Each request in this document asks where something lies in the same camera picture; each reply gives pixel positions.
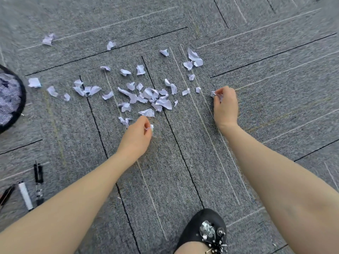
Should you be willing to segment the person's left hand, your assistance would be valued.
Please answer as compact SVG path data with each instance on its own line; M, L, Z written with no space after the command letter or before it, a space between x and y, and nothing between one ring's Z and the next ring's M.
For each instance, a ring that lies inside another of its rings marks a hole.
M117 154L134 163L146 152L150 141L151 138L146 138L138 134L138 120L136 120L124 133L117 149Z

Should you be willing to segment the person's right hand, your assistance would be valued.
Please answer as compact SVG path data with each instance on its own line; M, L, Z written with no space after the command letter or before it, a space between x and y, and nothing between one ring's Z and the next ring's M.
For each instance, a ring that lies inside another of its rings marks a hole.
M221 101L221 108L214 112L214 121L220 130L238 125L238 100L236 92L229 86L215 91Z

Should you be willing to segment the person's left forearm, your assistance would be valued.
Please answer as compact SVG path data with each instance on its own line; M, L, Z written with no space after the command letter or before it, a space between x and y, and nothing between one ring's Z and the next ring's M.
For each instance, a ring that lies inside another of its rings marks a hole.
M136 160L118 151L0 233L0 254L74 254L119 177Z

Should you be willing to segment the person's right forearm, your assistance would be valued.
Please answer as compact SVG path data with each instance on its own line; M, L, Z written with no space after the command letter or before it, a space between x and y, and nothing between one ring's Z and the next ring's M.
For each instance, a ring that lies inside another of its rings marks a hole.
M217 123L241 171L295 254L339 254L339 193L236 123Z

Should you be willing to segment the scattered pile of paper pieces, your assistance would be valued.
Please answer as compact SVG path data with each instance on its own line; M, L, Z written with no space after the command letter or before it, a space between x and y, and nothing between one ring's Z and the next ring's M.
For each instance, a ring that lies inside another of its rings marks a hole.
M171 85L175 85L169 76L169 86L153 86L150 82L150 62L146 56L154 57L155 63L169 63L170 47L181 40L188 40L188 28L157 35L142 41L85 55L74 61L58 65L47 65L37 72L28 72L27 79L40 80L43 92L35 94L36 115L57 128L80 132L96 131L95 116L103 115L102 122L118 122L119 127L126 126L138 116L154 114L144 111L167 102Z

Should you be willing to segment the black jewelled shoe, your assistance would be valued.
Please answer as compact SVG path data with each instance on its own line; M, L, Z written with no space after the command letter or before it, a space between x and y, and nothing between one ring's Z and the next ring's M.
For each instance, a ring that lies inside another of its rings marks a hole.
M216 211L204 208L186 225L174 252L184 243L197 241L210 248L206 254L227 254L226 239L227 227L223 218Z

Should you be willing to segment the black clip pen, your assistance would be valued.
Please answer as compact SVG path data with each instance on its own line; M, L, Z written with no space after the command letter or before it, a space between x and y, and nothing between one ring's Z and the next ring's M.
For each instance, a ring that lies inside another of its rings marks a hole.
M44 203L43 196L43 166L36 160L34 164L35 186L36 186L36 205Z

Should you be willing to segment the black mesh wastebasket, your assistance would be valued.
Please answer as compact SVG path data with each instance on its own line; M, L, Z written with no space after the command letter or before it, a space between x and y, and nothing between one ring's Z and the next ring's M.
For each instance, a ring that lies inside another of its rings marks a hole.
M26 105L26 88L13 71L0 64L0 134L20 118Z

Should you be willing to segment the white marker pen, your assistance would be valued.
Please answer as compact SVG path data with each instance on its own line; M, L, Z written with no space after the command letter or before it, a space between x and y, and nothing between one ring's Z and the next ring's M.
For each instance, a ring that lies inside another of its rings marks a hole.
M26 183L24 181L20 181L18 183L18 187L28 212L32 211L34 207L28 189L26 187Z

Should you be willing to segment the dark slim pen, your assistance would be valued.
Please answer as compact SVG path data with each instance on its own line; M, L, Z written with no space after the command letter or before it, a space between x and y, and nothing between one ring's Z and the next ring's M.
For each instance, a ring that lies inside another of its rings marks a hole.
M16 185L12 184L10 187L8 187L2 196L0 197L0 212L3 209L4 205L7 203L9 198L11 197L13 191L15 190Z

